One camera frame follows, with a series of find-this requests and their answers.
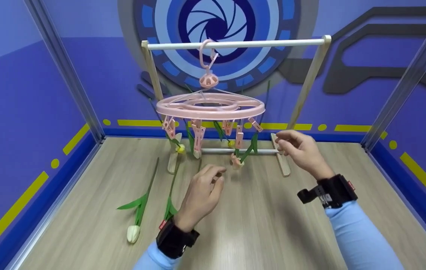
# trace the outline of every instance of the wooden post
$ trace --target wooden post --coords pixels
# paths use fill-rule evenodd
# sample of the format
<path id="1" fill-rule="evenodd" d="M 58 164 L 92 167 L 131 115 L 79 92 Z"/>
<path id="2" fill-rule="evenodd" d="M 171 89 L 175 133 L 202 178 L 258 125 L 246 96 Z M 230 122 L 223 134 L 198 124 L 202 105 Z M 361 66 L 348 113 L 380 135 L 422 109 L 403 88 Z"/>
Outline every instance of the wooden post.
<path id="1" fill-rule="evenodd" d="M 182 133 L 177 133 L 175 135 L 175 139 L 178 140 L 178 142 L 181 143 L 181 137 Z M 168 173 L 175 174 L 175 168 L 177 165 L 177 159 L 178 159 L 178 152 L 177 152 L 177 145 L 175 143 L 170 142 L 170 158 L 168 159 Z"/>
<path id="2" fill-rule="evenodd" d="M 308 73 L 305 77 L 305 82 L 302 86 L 302 90 L 298 95 L 297 103 L 295 104 L 295 108 L 292 112 L 292 117 L 290 118 L 290 122 L 288 123 L 287 129 L 292 129 L 295 127 L 297 123 L 300 112 L 302 111 L 303 105 L 305 104 L 306 98 L 311 90 L 311 86 L 315 81 L 316 75 L 318 75 L 318 70 L 323 63 L 323 59 L 325 58 L 326 52 L 328 51 L 328 47 L 330 47 L 330 43 L 332 41 L 331 36 L 323 36 L 322 37 L 325 43 L 323 45 L 318 46 L 316 49 L 315 56 L 311 61 L 310 68 L 308 69 Z"/>
<path id="3" fill-rule="evenodd" d="M 278 144 L 275 143 L 276 134 L 270 133 L 270 136 L 273 143 L 273 148 L 278 149 Z M 278 159 L 278 164 L 280 164 L 280 170 L 281 170 L 281 174 L 283 174 L 283 177 L 290 176 L 290 173 L 292 171 L 290 170 L 290 165 L 288 164 L 287 157 L 285 157 L 284 155 L 280 153 L 276 153 L 275 155 L 276 155 L 276 159 Z"/>
<path id="4" fill-rule="evenodd" d="M 148 41 L 141 41 L 141 51 L 145 57 L 146 67 L 150 74 L 151 83 L 153 84 L 154 95 L 158 101 L 163 99 L 163 92 L 161 91 L 160 79 L 158 78 L 158 72 L 156 72 L 156 65 L 154 64 L 153 55 L 148 49 Z"/>

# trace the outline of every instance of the red tag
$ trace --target red tag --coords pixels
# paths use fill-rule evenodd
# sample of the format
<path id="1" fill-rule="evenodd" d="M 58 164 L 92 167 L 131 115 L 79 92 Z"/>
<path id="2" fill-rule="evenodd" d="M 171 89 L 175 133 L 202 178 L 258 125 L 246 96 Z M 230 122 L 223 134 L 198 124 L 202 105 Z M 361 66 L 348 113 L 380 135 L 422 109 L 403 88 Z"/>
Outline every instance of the red tag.
<path id="1" fill-rule="evenodd" d="M 351 187 L 353 190 L 355 190 L 355 187 L 353 186 L 353 184 L 352 184 L 350 181 L 348 181 L 348 184 L 350 185 L 350 187 Z"/>
<path id="2" fill-rule="evenodd" d="M 166 220 L 163 220 L 163 221 L 161 222 L 161 224 L 160 224 L 159 229 L 160 229 L 160 230 L 161 230 L 161 229 L 163 229 L 163 227 L 165 226 L 165 224 L 166 224 Z"/>

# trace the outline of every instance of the light blue sleeve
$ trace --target light blue sleeve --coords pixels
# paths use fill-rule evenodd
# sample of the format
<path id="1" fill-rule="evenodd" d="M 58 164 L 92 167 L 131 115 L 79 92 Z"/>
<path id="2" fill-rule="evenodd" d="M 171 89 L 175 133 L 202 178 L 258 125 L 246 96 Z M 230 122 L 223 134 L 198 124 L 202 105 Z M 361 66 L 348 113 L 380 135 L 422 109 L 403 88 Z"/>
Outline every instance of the light blue sleeve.
<path id="1" fill-rule="evenodd" d="M 356 201 L 339 209 L 325 209 L 349 270 L 403 269 L 380 231 Z"/>
<path id="2" fill-rule="evenodd" d="M 134 265 L 133 270 L 172 270 L 176 268 L 179 261 L 180 258 L 168 258 L 158 249 L 156 241 L 153 241 Z"/>

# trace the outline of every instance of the blue baseboard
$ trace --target blue baseboard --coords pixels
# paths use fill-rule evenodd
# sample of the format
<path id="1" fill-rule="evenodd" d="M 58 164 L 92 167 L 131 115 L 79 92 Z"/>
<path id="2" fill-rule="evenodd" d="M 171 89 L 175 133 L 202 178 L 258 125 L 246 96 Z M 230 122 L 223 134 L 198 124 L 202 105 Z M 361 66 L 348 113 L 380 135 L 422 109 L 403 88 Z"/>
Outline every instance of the blue baseboard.
<path id="1" fill-rule="evenodd" d="M 0 270 L 7 267 L 95 145 L 93 136 L 88 133 L 58 174 L 43 188 L 34 203 L 4 237 L 0 243 Z"/>
<path id="2" fill-rule="evenodd" d="M 162 129 L 140 129 L 140 128 L 104 128 L 105 134 L 108 136 L 127 136 L 127 137 L 151 137 L 151 138 L 165 138 L 166 133 Z M 183 137 L 187 138 L 188 135 L 186 130 L 177 130 L 177 132 L 182 132 Z M 246 131 L 244 132 L 244 139 L 250 140 L 255 132 Z M 339 143 L 359 143 L 362 141 L 365 136 L 362 134 L 322 134 L 322 133 L 306 133 L 312 137 L 317 142 L 339 142 Z M 216 130 L 206 130 L 205 139 L 218 139 L 218 133 Z M 258 134 L 258 140 L 270 140 L 270 132 L 260 132 Z"/>
<path id="3" fill-rule="evenodd" d="M 426 193 L 416 184 L 417 180 L 407 173 L 398 159 L 381 143 L 373 147 L 371 154 L 426 224 Z"/>

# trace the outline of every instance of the white horizontal bar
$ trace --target white horizontal bar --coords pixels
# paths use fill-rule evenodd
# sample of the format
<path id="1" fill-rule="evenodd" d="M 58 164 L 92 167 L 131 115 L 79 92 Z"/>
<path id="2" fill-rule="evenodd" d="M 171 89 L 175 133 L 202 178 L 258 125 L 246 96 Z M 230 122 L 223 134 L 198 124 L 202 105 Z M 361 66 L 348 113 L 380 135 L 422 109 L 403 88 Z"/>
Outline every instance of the white horizontal bar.
<path id="1" fill-rule="evenodd" d="M 247 149 L 239 149 L 241 153 L 246 152 Z M 231 148 L 202 148 L 201 152 L 203 154 L 230 154 L 234 152 L 235 149 Z M 258 149 L 258 154 L 268 155 L 268 154 L 276 154 L 278 150 L 276 149 Z"/>
<path id="2" fill-rule="evenodd" d="M 259 41 L 225 41 L 210 42 L 205 48 L 247 48 L 247 47 L 288 47 L 288 46 L 307 46 L 322 45 L 325 43 L 323 38 L 316 39 L 292 39 L 292 40 L 259 40 Z M 199 48 L 200 42 L 194 43 L 164 43 L 164 44 L 148 44 L 148 49 L 154 50 L 181 50 Z"/>

